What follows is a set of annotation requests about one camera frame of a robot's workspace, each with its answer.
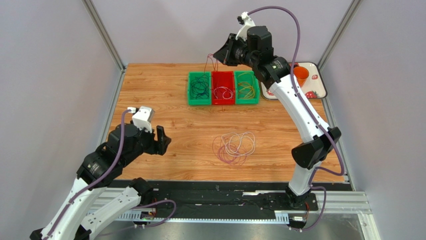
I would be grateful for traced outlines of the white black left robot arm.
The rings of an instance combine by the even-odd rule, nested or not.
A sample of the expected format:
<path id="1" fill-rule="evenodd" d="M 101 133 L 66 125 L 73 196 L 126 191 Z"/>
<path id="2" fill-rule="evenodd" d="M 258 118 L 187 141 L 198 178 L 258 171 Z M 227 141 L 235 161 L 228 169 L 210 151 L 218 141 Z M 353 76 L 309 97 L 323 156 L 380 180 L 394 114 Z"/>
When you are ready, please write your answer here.
<path id="1" fill-rule="evenodd" d="M 121 214 L 139 206 L 155 207 L 154 188 L 143 178 L 135 178 L 116 198 L 88 214 L 98 197 L 142 154 L 164 155 L 171 138 L 162 126 L 149 132 L 132 122 L 116 126 L 106 142 L 88 154 L 72 188 L 50 223 L 30 234 L 31 240 L 93 240 Z"/>

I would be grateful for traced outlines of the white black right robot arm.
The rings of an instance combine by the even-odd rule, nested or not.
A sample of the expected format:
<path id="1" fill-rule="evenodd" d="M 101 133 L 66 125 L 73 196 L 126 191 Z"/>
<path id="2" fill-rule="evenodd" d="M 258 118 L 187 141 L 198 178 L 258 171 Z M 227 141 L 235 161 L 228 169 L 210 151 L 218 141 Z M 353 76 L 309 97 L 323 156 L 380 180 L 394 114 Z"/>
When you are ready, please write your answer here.
<path id="1" fill-rule="evenodd" d="M 296 163 L 293 176 L 285 189 L 284 202 L 296 209 L 305 204 L 311 192 L 314 171 L 332 151 L 342 133 L 330 127 L 302 93 L 291 73 L 291 64 L 274 54 L 272 34 L 266 26 L 252 26 L 246 37 L 230 33 L 225 44 L 213 54 L 226 66 L 245 65 L 255 77 L 281 102 L 302 139 L 292 149 Z"/>

